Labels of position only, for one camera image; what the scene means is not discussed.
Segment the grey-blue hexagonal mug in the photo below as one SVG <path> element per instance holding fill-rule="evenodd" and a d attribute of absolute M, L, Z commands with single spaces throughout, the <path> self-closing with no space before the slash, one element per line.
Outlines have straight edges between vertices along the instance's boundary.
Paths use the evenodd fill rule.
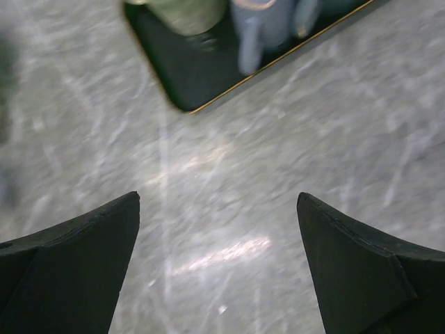
<path fill-rule="evenodd" d="M 293 14 L 293 30 L 299 39 L 306 38 L 312 31 L 322 8 L 322 1 L 299 0 Z"/>

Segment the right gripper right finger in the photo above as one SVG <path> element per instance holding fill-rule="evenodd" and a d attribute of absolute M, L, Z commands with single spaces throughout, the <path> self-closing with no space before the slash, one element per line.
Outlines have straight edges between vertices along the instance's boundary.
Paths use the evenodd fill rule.
<path fill-rule="evenodd" d="M 326 333 L 443 333 L 444 252 L 300 193 L 302 242 Z"/>

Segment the black gold-rimmed tray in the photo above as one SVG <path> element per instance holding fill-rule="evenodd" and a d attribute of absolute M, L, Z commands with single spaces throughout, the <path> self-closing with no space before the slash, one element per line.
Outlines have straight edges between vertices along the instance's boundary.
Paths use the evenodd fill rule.
<path fill-rule="evenodd" d="M 230 10 L 209 31 L 182 36 L 144 5 L 122 2 L 122 13 L 171 104 L 201 111 L 253 81 L 238 71 L 239 41 Z"/>

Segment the green ceramic mug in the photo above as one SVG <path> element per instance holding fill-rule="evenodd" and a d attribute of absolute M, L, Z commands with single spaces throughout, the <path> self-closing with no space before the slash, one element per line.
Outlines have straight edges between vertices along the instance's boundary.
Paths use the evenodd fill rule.
<path fill-rule="evenodd" d="M 179 35 L 192 36 L 212 29 L 225 14 L 225 0 L 141 0 L 126 1 L 144 6 L 170 30 Z"/>

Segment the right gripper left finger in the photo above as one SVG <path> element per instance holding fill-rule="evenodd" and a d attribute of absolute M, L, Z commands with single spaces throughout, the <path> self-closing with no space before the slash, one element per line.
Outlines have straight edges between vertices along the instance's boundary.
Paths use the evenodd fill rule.
<path fill-rule="evenodd" d="M 107 333 L 139 227 L 132 191 L 1 243 L 1 332 Z"/>

